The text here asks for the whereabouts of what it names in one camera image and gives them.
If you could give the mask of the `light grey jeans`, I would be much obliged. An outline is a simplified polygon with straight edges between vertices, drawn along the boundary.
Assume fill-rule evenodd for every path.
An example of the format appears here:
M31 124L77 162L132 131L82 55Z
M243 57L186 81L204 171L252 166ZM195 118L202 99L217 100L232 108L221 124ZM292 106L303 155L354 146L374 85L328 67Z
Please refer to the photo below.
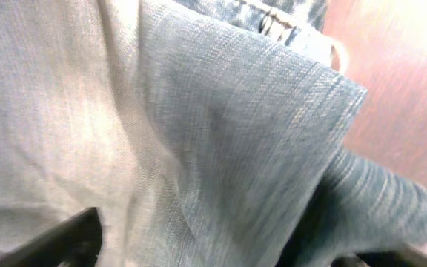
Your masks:
M326 1L0 1L0 255L88 207L100 266L328 266L427 241L348 151Z

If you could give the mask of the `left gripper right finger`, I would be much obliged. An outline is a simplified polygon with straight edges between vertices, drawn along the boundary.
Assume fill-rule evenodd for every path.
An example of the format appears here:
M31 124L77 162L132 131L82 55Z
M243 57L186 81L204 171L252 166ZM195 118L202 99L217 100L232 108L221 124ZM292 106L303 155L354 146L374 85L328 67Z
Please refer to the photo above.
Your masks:
M353 254L336 259L331 267L427 267L427 255L412 248Z

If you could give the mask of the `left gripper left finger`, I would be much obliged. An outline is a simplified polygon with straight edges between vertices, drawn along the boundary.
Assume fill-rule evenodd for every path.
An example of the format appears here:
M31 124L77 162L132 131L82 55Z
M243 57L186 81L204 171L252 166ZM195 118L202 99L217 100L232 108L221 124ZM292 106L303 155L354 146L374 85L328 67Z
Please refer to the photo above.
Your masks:
M101 249L102 224L91 207L0 256L0 267L94 267Z

